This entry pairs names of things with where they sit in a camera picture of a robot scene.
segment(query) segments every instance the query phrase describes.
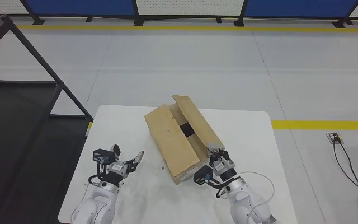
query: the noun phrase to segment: yellow floor line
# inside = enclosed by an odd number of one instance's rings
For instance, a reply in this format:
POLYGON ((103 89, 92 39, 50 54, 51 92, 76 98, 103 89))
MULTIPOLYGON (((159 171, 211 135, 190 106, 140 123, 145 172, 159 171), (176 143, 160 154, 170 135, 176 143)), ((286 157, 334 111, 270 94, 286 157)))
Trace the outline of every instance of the yellow floor line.
POLYGON ((18 25, 23 30, 179 30, 179 31, 266 31, 266 32, 358 32, 356 28, 320 27, 235 27, 235 26, 108 26, 108 25, 18 25))
POLYGON ((358 130, 358 121, 349 120, 272 120, 274 129, 358 130))

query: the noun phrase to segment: blue wall panel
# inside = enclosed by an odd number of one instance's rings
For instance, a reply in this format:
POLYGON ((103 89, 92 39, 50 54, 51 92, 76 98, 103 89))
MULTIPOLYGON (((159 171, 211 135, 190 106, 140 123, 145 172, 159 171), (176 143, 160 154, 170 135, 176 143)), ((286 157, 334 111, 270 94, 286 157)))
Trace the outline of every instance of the blue wall panel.
POLYGON ((246 16, 341 17, 356 0, 249 0, 246 16))
POLYGON ((133 15, 131 0, 27 0, 37 14, 133 15))

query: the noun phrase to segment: table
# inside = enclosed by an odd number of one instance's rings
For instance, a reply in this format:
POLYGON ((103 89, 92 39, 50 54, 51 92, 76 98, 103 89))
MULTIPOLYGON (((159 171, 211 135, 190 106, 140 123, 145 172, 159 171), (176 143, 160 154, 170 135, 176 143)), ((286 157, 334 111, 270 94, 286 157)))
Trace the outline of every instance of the table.
MULTIPOLYGON (((60 222, 69 223, 83 197, 84 183, 96 173, 92 152, 118 144, 122 161, 141 150, 145 154, 137 171, 124 180, 113 223, 233 223, 229 200, 216 199, 215 189, 199 186, 192 179, 174 185, 144 120, 145 114, 154 109, 100 106, 59 213, 60 222)), ((297 223, 269 115, 261 111, 200 112, 224 143, 237 172, 259 172, 274 182, 276 193, 269 203, 272 214, 282 224, 297 223)), ((254 174, 243 177, 264 198, 270 197, 272 187, 265 178, 254 174)), ((87 196, 93 189, 89 186, 87 196)))

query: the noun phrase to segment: gray floor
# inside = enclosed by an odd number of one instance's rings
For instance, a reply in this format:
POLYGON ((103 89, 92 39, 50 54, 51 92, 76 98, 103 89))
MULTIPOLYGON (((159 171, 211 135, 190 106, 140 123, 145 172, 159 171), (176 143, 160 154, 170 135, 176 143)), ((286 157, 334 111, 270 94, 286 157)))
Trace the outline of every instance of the gray floor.
MULTIPOLYGON (((262 110, 271 119, 358 119, 357 34, 24 34, 94 116, 103 104, 158 106, 182 94, 200 108, 262 110)), ((12 34, 0 41, 0 52, 0 80, 51 80, 12 34)), ((79 110, 62 94, 53 112, 79 110)), ((357 132, 340 133, 357 169, 357 132)), ((356 223, 357 188, 336 164, 325 130, 275 136, 299 223, 356 223)), ((338 156, 347 169, 340 150, 338 156)))

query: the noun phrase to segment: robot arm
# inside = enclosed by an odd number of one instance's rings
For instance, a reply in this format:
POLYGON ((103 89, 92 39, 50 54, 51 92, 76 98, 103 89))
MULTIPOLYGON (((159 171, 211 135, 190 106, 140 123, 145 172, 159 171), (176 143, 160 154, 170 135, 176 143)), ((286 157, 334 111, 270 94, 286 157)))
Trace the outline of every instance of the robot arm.
POLYGON ((276 223, 265 200, 236 173, 235 164, 230 159, 229 153, 225 151, 225 147, 209 143, 206 148, 210 152, 210 167, 203 166, 197 171, 194 174, 194 182, 199 185, 208 184, 218 189, 217 198, 227 194, 231 203, 231 216, 235 223, 248 224, 250 220, 262 224, 276 223), (219 176, 222 182, 215 180, 213 173, 219 176))
POLYGON ((96 188, 92 195, 73 211, 72 224, 112 223, 120 182, 136 170, 144 155, 141 151, 134 159, 121 162, 119 161, 120 153, 116 144, 109 151, 98 149, 93 152, 93 160, 97 162, 97 174, 90 176, 88 182, 96 188), (94 178, 98 178, 100 182, 92 182, 94 178), (98 197, 105 198, 106 202, 98 200, 98 197))

